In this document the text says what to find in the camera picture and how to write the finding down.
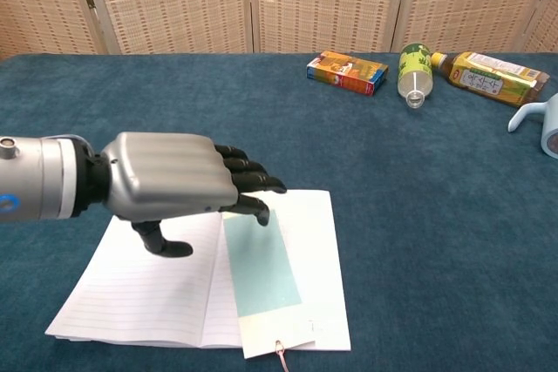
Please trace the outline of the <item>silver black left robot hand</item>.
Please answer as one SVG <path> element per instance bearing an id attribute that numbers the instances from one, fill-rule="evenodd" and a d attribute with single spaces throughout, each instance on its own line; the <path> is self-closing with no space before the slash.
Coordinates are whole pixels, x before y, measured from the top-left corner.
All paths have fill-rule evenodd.
<path id="1" fill-rule="evenodd" d="M 253 192 L 287 187 L 241 149 L 187 133 L 122 132 L 102 152 L 110 181 L 105 207 L 131 224 L 151 254 L 188 257 L 193 247 L 164 238 L 160 223 L 188 215 L 252 215 L 267 226 L 270 210 Z"/>

